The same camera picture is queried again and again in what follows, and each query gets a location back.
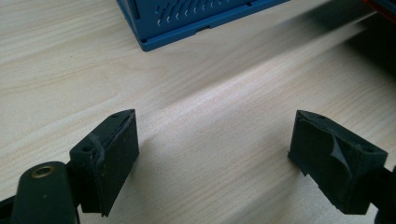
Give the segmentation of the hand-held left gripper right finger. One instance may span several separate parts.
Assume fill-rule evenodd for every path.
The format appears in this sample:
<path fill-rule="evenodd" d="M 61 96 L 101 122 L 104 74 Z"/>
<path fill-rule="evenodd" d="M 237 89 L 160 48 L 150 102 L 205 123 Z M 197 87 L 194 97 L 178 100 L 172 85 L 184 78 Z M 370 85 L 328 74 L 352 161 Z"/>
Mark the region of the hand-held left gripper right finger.
<path fill-rule="evenodd" d="M 387 157 L 385 150 L 331 119 L 296 112 L 289 158 L 344 214 L 364 215 L 370 204 L 389 212 Z"/>

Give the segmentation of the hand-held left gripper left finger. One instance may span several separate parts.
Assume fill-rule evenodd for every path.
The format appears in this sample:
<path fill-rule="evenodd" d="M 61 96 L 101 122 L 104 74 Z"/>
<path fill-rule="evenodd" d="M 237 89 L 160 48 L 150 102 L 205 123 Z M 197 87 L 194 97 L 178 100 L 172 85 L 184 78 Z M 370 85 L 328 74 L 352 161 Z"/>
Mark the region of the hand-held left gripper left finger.
<path fill-rule="evenodd" d="M 69 155 L 82 211 L 107 217 L 139 155 L 135 110 L 107 117 Z"/>

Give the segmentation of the blue plastic file rack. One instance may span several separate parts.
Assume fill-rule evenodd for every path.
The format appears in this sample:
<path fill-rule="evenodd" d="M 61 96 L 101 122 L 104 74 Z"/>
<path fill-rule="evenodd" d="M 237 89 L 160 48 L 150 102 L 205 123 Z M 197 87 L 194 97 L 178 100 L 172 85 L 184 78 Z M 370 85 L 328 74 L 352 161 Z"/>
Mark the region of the blue plastic file rack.
<path fill-rule="evenodd" d="M 289 0 L 117 0 L 143 51 L 151 51 Z"/>

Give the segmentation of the red picture book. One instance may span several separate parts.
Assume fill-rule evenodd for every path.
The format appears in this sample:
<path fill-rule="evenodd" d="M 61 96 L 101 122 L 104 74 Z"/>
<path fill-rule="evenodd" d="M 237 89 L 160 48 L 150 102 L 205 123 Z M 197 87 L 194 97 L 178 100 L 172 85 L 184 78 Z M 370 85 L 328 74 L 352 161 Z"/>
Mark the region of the red picture book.
<path fill-rule="evenodd" d="M 393 23 L 396 24 L 396 15 L 390 15 L 387 12 L 382 12 L 380 11 L 379 7 L 373 0 L 361 0 L 363 3 L 365 3 L 367 6 L 371 7 L 373 10 L 384 16 L 386 19 L 392 21 Z"/>

